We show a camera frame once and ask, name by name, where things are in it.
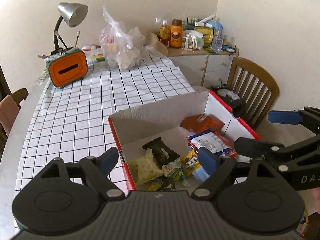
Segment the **silver lamp shade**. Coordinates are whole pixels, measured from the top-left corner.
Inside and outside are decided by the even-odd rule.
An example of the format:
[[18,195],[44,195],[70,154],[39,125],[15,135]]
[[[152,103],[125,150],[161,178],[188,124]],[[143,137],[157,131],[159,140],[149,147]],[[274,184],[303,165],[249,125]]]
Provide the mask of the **silver lamp shade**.
[[58,11],[69,27],[77,27],[88,13],[88,6],[80,3],[62,2],[58,5]]

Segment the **lamp neck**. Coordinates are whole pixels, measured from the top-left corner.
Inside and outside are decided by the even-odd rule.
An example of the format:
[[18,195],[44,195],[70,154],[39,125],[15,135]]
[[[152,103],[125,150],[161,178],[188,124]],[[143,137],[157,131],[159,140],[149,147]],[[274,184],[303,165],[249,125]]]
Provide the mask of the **lamp neck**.
[[[59,20],[57,21],[57,24],[54,28],[54,32],[59,30],[59,27],[60,27],[62,20],[63,20],[63,17],[60,16]],[[58,37],[54,34],[54,32],[53,32],[53,41],[54,41],[54,47],[57,50],[59,48],[59,43],[58,43]]]

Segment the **brown bottle cap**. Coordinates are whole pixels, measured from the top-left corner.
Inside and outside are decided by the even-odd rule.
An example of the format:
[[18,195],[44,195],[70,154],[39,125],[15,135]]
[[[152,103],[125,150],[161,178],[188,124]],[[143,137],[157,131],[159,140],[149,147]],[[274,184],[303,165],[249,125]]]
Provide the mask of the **brown bottle cap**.
[[176,25],[176,26],[182,26],[182,20],[173,20],[172,21],[172,25]]

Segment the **orange thermos bottle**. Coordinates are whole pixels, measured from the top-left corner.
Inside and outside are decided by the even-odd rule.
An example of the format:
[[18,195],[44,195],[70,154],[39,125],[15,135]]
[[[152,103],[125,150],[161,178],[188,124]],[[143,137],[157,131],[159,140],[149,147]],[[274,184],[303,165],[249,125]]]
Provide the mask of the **orange thermos bottle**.
[[170,47],[181,48],[182,47],[182,20],[173,20],[170,33]]

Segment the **orange snack package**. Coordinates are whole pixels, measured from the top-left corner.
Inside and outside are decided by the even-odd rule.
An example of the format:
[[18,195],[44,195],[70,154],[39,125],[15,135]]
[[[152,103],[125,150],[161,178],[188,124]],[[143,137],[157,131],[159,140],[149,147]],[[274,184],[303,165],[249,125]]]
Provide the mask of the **orange snack package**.
[[189,132],[200,133],[207,129],[211,129],[212,131],[221,130],[224,123],[207,114],[199,114],[187,117],[181,122],[180,126]]

